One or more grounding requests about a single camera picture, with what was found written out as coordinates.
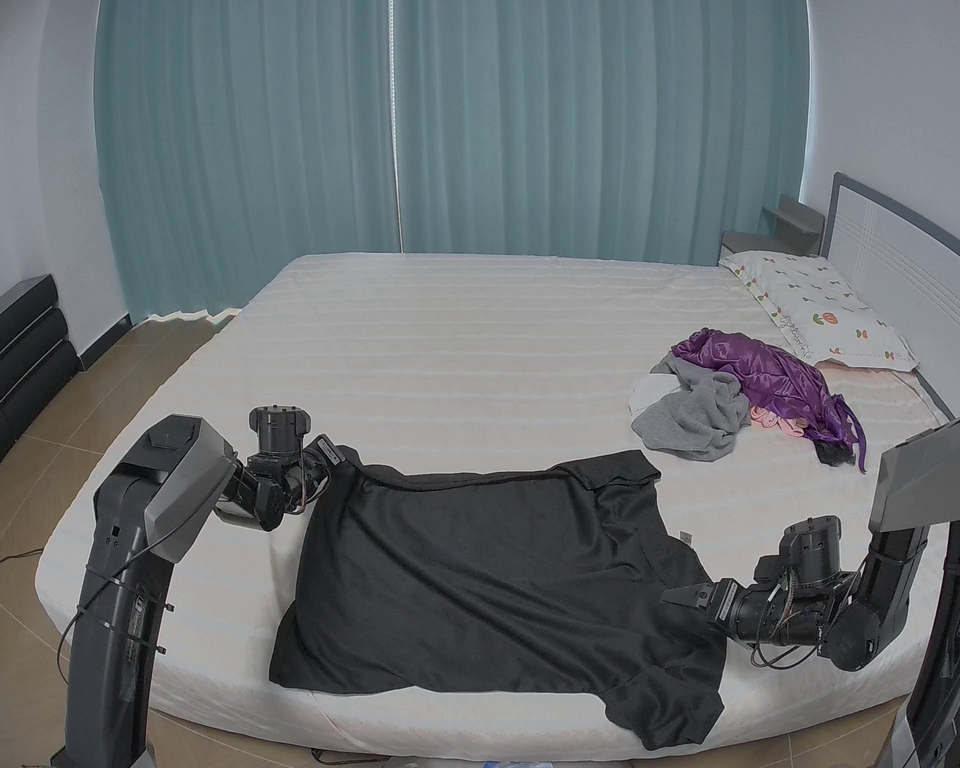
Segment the fitted sheet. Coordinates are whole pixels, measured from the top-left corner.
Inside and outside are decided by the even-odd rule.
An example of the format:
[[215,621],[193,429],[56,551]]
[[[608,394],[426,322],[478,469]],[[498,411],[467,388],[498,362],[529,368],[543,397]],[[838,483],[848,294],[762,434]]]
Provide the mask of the fitted sheet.
[[[288,265],[150,398],[64,514],[40,559],[36,592],[59,628],[76,607],[93,530],[92,495],[132,441],[170,413],[206,418],[246,456],[251,408],[306,408],[314,433],[365,463],[406,473],[542,469],[642,447],[630,429],[636,377],[704,326],[783,346],[780,332],[727,270],[540,257],[333,254]],[[817,462],[809,441],[740,432],[733,453],[702,464],[648,452],[662,472],[668,532],[692,534],[710,576],[751,581],[782,529],[807,516],[843,522],[854,569],[881,451],[936,419],[890,372],[824,369],[859,416],[868,474]],[[211,516],[174,570],[151,705],[229,731],[311,747],[467,759],[644,757],[636,736],[589,694],[365,696],[269,683],[276,626],[294,596],[307,515],[274,532]],[[813,725],[910,690],[940,585],[946,530],[930,536],[901,635],[866,669],[812,659],[757,670],[730,643],[725,710],[692,752]]]

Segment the gray nightstand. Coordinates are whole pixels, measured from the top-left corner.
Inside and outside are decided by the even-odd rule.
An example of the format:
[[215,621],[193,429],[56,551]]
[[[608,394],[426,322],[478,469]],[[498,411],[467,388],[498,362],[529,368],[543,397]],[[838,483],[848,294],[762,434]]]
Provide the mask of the gray nightstand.
[[720,236],[720,256],[743,251],[773,251],[816,256],[824,235],[824,215],[796,200],[780,195],[776,209],[763,208],[774,220],[774,236],[726,231]]

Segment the wall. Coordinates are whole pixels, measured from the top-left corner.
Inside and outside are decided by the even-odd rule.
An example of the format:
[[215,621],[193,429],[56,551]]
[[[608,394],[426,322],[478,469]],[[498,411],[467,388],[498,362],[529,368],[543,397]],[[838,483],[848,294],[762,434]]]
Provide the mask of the wall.
[[960,3],[808,0],[801,198],[827,213],[842,171],[960,236]]
[[50,272],[83,352],[127,314],[98,181],[100,0],[0,0],[0,292]]

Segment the purple cloth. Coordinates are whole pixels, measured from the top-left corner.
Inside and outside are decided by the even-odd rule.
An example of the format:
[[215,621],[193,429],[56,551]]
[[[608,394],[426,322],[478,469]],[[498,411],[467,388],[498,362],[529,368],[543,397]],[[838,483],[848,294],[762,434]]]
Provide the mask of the purple cloth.
[[789,352],[742,333],[704,328],[671,350],[688,363],[732,373],[751,404],[781,419],[806,419],[804,437],[842,444],[857,443],[860,471],[865,472],[867,440],[842,395],[831,395],[822,373]]

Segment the teal curtain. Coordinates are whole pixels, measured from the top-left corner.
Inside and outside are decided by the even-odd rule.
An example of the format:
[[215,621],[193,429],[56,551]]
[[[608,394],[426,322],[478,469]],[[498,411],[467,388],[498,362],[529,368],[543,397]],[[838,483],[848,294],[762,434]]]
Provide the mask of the teal curtain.
[[715,264],[796,196],[804,0],[396,0],[408,252]]
[[134,320],[399,250],[387,0],[103,0],[101,187]]

